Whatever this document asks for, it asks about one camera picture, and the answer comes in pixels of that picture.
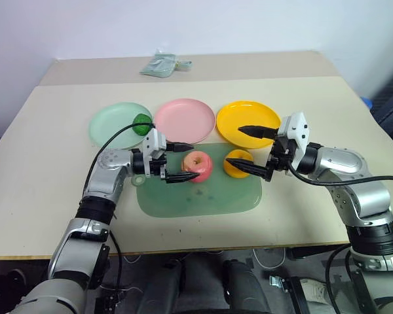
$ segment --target pink plate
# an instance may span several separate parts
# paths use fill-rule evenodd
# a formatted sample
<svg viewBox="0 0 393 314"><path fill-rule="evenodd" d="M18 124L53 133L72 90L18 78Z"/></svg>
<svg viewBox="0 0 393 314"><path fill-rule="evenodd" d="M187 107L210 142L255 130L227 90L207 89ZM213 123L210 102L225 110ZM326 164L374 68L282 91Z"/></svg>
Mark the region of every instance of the pink plate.
<svg viewBox="0 0 393 314"><path fill-rule="evenodd" d="M207 138L215 114L202 101L180 98L165 103L155 115L156 128L168 141L194 144Z"/></svg>

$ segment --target green cutting board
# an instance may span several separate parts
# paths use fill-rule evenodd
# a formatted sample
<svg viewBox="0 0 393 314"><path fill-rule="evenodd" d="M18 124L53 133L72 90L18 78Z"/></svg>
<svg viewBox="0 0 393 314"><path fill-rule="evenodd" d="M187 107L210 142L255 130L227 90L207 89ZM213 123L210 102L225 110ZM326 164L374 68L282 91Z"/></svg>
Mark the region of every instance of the green cutting board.
<svg viewBox="0 0 393 314"><path fill-rule="evenodd" d="M253 209L261 200L261 179L248 176L235 179L223 170L224 157L233 149L228 143L195 145L210 155L214 168L210 178L202 183L166 184L159 178L149 178L137 187L141 210L153 217L188 217L231 214ZM170 173L180 172L182 159L188 152L168 152Z"/></svg>

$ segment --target apple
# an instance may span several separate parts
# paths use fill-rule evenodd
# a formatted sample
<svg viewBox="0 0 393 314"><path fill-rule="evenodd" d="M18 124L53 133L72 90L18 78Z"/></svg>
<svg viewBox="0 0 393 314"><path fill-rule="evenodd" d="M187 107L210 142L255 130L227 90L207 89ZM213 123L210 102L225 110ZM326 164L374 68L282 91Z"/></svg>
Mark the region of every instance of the apple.
<svg viewBox="0 0 393 314"><path fill-rule="evenodd" d="M207 153L195 150L185 156L182 160L181 168L182 171L199 173L200 175L198 177L191 180L192 182L199 183L210 177L213 163L211 157Z"/></svg>
<svg viewBox="0 0 393 314"><path fill-rule="evenodd" d="M223 169L230 177L243 179L249 175L249 173L243 172L242 170L237 169L235 166L232 166L228 161L226 161L227 158L239 158L250 160L252 162L253 156L249 152L242 149L234 149L227 154L223 161Z"/></svg>

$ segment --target red apple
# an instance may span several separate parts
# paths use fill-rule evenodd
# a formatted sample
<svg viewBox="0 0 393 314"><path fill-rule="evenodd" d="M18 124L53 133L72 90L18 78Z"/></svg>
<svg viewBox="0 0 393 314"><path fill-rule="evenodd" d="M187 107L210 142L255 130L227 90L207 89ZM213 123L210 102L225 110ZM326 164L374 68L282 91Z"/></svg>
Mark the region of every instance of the red apple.
<svg viewBox="0 0 393 314"><path fill-rule="evenodd" d="M185 156L182 160L181 168L182 171L199 173L200 175L198 177L191 180L192 182L199 183L205 181L211 175L213 163L208 154L196 150Z"/></svg>

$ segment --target table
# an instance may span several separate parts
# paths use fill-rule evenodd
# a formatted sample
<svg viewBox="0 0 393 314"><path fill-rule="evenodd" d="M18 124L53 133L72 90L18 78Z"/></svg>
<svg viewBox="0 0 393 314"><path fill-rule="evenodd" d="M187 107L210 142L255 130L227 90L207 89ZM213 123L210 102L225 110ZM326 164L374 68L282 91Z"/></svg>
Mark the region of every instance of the table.
<svg viewBox="0 0 393 314"><path fill-rule="evenodd" d="M166 79L138 74L149 58L66 60L49 69L0 140L0 259L52 255L75 216L98 151L88 139L88 122L101 108L119 101L141 103L153 114L164 102L180 97L204 101L215 113L238 99L267 104L280 116L303 111L311 141L352 148L364 156L374 175L393 175L393 141L319 53L182 59L194 62L192 71ZM220 141L213 131L203 143ZM264 164L268 152L253 150L255 162ZM386 185L393 208L393 183ZM275 173L262 187L262 200L250 211L155 218L139 208L127 180L111 227L125 254L347 241L325 188L283 173Z"/></svg>

